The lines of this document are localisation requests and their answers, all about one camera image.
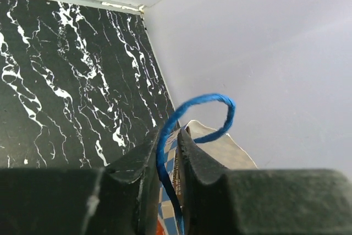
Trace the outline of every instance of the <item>black marble floor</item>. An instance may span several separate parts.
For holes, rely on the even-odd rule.
[[[0,0],[0,167],[108,165],[172,105],[141,18]]]

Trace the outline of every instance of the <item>blue cord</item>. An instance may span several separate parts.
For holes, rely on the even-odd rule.
[[[208,135],[205,135],[203,137],[197,138],[194,140],[195,143],[207,143],[209,141],[214,141],[220,138],[222,135],[224,135],[229,128],[232,126],[233,123],[233,118],[235,115],[235,109],[236,109],[236,104],[235,102],[230,99],[227,96],[221,95],[221,94],[205,94],[202,96],[194,97],[193,99],[190,99],[189,101],[184,102],[181,106],[179,106],[175,112],[169,117],[169,119],[166,121],[164,127],[160,131],[160,138],[159,142],[157,145],[156,149],[156,167],[157,167],[157,172],[159,175],[159,180],[165,187],[165,191],[167,195],[169,196],[171,203],[174,207],[174,212],[175,212],[175,217],[176,221],[180,226],[181,229],[181,235],[184,235],[184,222],[183,222],[183,216],[182,216],[182,210],[180,206],[180,202],[178,201],[178,198],[176,196],[175,190],[172,186],[172,183],[170,181],[169,175],[166,171],[165,168],[165,160],[164,160],[164,149],[165,149],[165,144],[170,136],[170,133],[172,129],[175,127],[178,119],[182,117],[182,115],[190,108],[191,106],[194,105],[199,105],[202,103],[206,102],[211,102],[211,101],[220,101],[224,102],[226,105],[228,105],[228,112],[227,112],[227,118],[224,123],[224,126],[220,129],[218,129],[216,132],[210,133]]]

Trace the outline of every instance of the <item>blue loop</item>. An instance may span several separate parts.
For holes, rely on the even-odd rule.
[[[178,198],[176,196],[175,190],[172,186],[172,183],[170,181],[169,175],[166,171],[165,168],[165,160],[164,160],[164,149],[165,149],[165,144],[167,139],[170,136],[170,133],[172,129],[175,127],[178,119],[182,117],[182,115],[190,108],[191,106],[194,105],[199,105],[202,103],[206,102],[211,102],[211,101],[220,101],[224,102],[226,105],[228,105],[228,112],[227,112],[227,118],[224,123],[224,126],[218,129],[216,132],[210,133],[208,135],[205,135],[203,137],[197,138],[194,140],[195,143],[207,143],[209,141],[214,141],[220,138],[222,135],[224,135],[229,128],[232,126],[233,123],[233,118],[235,116],[235,109],[236,109],[236,104],[235,102],[230,99],[227,96],[221,95],[221,94],[205,94],[202,96],[194,97],[193,99],[190,99],[189,101],[184,102],[181,106],[179,106],[175,112],[169,117],[169,119],[166,121],[164,127],[160,131],[160,138],[159,142],[157,145],[156,149],[156,167],[157,167],[157,172],[159,175],[159,180],[165,187],[165,191],[167,195],[169,196],[171,203],[174,207],[174,212],[175,212],[175,218],[180,226],[181,229],[181,235],[184,235],[184,222],[183,222],[183,216],[182,216],[182,210],[180,207],[180,203],[178,201]]]

